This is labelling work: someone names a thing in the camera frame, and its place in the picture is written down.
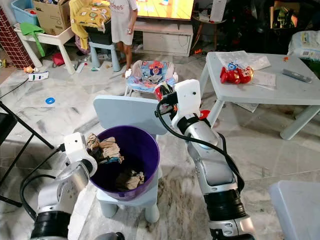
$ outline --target child's leg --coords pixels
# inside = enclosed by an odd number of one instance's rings
[[[124,48],[124,54],[126,58],[126,70],[128,70],[131,68],[131,62],[132,62],[131,45],[123,44],[123,48]]]
[[[116,47],[119,49],[119,51],[120,51],[121,53],[126,54],[126,53],[125,53],[125,49],[124,49],[124,43],[123,43],[122,41],[117,42],[117,43],[116,43]],[[121,56],[120,56],[120,60],[119,60],[119,63],[120,63],[120,64],[123,64],[123,63],[125,63],[126,61],[127,61],[126,58],[121,58]]]

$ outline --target brick pattern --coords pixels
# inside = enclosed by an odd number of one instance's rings
[[[32,66],[34,64],[30,59],[25,47],[21,43],[18,35],[10,25],[2,7],[0,6],[0,45],[6,51],[12,63],[17,69]]]

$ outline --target cardboard box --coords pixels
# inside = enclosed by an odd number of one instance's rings
[[[69,0],[60,0],[57,5],[35,0],[32,2],[40,27],[46,34],[59,35],[70,27]]]

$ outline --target remote control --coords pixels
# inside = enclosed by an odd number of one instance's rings
[[[282,74],[287,75],[289,77],[292,77],[294,79],[298,79],[298,80],[303,81],[303,82],[308,83],[308,84],[312,83],[312,80],[311,80],[310,77],[303,76],[303,75],[301,75],[299,73],[296,73],[294,71],[290,71],[288,69],[283,69]]]

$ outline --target yellow cloth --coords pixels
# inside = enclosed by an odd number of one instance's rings
[[[109,6],[101,4],[93,4],[82,7],[74,17],[74,23],[84,26],[97,28],[105,31],[105,22],[111,18]]]
[[[89,6],[94,6],[101,8],[108,6],[109,3],[104,0],[70,0],[70,20],[71,20],[71,29],[74,34],[78,35],[80,38],[81,48],[87,50],[88,49],[88,33],[83,25],[77,23],[76,18],[78,13],[82,8],[86,8]]]

